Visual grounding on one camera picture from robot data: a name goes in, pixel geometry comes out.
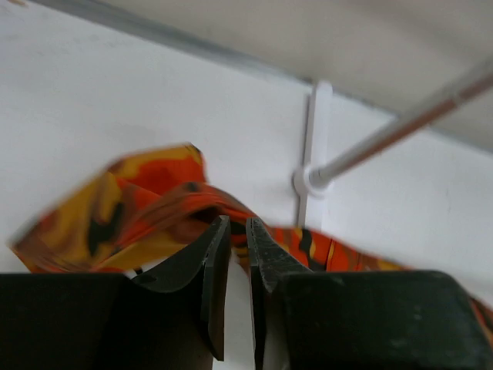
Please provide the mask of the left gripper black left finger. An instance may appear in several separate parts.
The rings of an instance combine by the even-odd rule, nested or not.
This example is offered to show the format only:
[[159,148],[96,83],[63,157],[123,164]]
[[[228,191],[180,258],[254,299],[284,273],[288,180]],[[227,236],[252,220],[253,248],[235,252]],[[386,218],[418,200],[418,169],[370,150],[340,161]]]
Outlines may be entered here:
[[3,369],[210,369],[224,357],[230,221],[136,277],[3,274]]

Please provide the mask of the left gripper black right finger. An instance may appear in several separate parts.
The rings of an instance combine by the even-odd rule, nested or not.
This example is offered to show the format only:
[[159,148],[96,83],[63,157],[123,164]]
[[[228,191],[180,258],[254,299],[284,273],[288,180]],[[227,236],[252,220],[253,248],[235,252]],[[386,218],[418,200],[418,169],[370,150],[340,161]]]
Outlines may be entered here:
[[313,272],[246,223],[258,369],[490,369],[467,293],[438,271]]

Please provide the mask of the white metal clothes rack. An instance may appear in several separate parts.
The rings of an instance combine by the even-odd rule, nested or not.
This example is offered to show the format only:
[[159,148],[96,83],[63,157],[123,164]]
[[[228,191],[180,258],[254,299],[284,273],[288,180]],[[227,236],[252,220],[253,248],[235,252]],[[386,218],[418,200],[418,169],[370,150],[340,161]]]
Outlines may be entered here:
[[303,165],[293,173],[293,187],[300,198],[297,223],[302,227],[320,229],[327,208],[325,198],[336,178],[453,113],[491,88],[492,57],[488,57],[418,106],[323,164],[329,148],[330,104],[334,91],[329,82],[319,81],[313,87],[308,102]]

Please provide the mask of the orange camouflage trousers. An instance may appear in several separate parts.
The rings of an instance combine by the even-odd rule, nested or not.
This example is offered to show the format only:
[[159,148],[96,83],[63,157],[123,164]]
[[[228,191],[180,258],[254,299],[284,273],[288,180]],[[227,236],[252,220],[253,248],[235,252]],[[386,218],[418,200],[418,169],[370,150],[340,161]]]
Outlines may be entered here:
[[190,143],[124,156],[59,201],[12,239],[33,273],[124,273],[162,261],[197,239],[219,216],[230,246],[249,267],[247,221],[254,212],[209,184]]

